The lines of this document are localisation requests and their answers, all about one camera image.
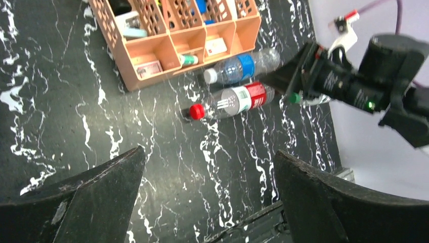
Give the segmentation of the clear bottle red cap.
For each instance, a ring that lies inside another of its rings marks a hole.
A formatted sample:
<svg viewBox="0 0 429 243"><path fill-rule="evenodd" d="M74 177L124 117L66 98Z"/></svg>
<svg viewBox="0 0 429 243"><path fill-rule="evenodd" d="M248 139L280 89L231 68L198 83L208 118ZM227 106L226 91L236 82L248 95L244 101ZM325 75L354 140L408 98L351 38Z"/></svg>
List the clear bottle red cap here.
<svg viewBox="0 0 429 243"><path fill-rule="evenodd" d="M189 108L194 120L223 119L270 103L276 91L271 86L253 82L219 90Z"/></svg>

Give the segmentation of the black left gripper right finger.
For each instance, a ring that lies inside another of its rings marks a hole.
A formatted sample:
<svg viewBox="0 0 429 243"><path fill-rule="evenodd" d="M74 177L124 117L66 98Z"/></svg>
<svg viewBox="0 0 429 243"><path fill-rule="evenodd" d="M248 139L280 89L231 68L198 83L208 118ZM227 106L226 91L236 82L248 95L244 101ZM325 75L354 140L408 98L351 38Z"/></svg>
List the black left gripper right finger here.
<svg viewBox="0 0 429 243"><path fill-rule="evenodd" d="M279 150L275 179L293 242L428 242L428 201L352 183Z"/></svg>

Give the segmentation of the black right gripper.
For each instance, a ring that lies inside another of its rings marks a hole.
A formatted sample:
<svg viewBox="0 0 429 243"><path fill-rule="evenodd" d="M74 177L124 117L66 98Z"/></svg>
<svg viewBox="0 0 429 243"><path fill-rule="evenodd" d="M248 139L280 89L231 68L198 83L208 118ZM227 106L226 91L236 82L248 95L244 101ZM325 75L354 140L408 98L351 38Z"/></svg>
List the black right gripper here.
<svg viewBox="0 0 429 243"><path fill-rule="evenodd" d="M306 43L291 60L261 76L260 83L287 96L293 93L301 93L305 98L326 95L355 104L356 73L343 51L343 47L338 47L330 56L321 45Z"/></svg>

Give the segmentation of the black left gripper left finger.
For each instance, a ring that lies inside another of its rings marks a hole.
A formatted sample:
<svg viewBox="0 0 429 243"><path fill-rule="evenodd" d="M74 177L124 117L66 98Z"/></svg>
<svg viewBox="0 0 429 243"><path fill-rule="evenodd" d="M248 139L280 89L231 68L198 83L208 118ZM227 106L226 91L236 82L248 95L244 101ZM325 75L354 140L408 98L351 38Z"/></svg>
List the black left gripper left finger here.
<svg viewBox="0 0 429 243"><path fill-rule="evenodd" d="M1 201L1 242L124 242L146 156L133 148L55 184Z"/></svg>

